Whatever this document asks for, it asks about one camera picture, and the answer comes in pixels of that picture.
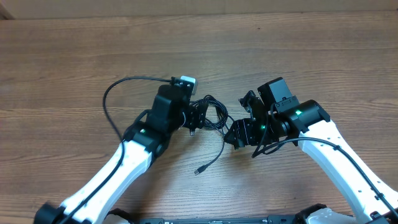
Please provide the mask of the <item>black usb cable long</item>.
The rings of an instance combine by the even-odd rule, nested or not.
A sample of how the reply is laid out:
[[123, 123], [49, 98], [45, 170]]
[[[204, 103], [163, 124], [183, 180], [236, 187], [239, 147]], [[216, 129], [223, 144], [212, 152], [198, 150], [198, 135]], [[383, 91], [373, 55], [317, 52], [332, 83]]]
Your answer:
[[[215, 121], [212, 121], [211, 118], [209, 118], [209, 120], [212, 121], [212, 122], [217, 122], [218, 118], [217, 118], [217, 116], [216, 116], [215, 108], [214, 108], [213, 106], [209, 106], [209, 107], [210, 107], [211, 109], [214, 110], [214, 118], [216, 119]], [[229, 120], [230, 120], [230, 121], [234, 121], [234, 119], [233, 119], [232, 116], [230, 115], [229, 111], [228, 111], [228, 114], [229, 114], [229, 118], [227, 119], [226, 124], [228, 125], [228, 127], [229, 127], [229, 129], [230, 129], [231, 125], [228, 124], [228, 121], [229, 121]], [[223, 140], [223, 137], [225, 136], [226, 132], [228, 131], [226, 128], [224, 128], [224, 135], [222, 135], [220, 132], [218, 132], [218, 131], [215, 130], [215, 129], [205, 129], [205, 128], [204, 128], [204, 130], [205, 130], [205, 131], [208, 131], [208, 132], [211, 131], [212, 134], [213, 134], [213, 136], [211, 137], [212, 140], [206, 139], [206, 143], [207, 143], [208, 145], [212, 144], [212, 146], [210, 147], [210, 149], [213, 150], [214, 157], [212, 157], [211, 159], [209, 159], [208, 161], [206, 161], [206, 162], [205, 162], [204, 164], [202, 164], [200, 167], [196, 168], [196, 169], [193, 171], [193, 174], [194, 174], [194, 175], [200, 175], [200, 174], [204, 173], [208, 168], [210, 168], [214, 163], [216, 163], [217, 160], [218, 160], [218, 159], [221, 157], [221, 155], [223, 154], [224, 149], [225, 149], [225, 145], [226, 145], [226, 143], [225, 143], [224, 140]]]

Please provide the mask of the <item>black usb cable short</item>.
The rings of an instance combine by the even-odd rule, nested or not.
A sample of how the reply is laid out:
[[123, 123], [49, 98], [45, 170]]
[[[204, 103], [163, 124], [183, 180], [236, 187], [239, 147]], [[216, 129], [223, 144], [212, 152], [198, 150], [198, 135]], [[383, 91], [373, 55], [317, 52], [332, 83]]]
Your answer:
[[[217, 122], [210, 121], [206, 114], [208, 107], [213, 106], [215, 108]], [[211, 95], [206, 95], [202, 99], [191, 101], [189, 106], [188, 118], [190, 119], [186, 127], [190, 130], [193, 136], [196, 129], [215, 129], [224, 135], [224, 128], [229, 129], [226, 124], [229, 118], [228, 110], [222, 102], [218, 101]]]

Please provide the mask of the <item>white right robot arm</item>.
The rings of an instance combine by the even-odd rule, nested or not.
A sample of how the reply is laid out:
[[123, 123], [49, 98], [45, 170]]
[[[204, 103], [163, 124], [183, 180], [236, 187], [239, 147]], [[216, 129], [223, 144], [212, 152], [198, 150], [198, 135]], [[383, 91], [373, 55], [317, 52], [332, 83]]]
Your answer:
[[299, 102], [281, 77], [239, 99], [250, 118], [232, 123], [224, 141], [252, 157], [292, 143], [309, 155], [344, 196], [354, 215], [316, 204], [295, 214], [293, 223], [397, 223], [397, 191], [384, 183], [344, 140], [330, 115], [314, 100]]

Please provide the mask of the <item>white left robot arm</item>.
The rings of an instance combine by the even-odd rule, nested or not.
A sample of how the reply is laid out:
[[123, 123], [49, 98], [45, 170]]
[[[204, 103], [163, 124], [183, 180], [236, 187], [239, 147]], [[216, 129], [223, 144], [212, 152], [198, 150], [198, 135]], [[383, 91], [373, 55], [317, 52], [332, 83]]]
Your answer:
[[197, 85], [178, 81], [161, 85], [152, 108], [127, 128], [112, 158], [78, 192], [55, 208], [46, 203], [34, 223], [103, 223], [126, 189], [167, 149], [171, 135], [188, 123]]

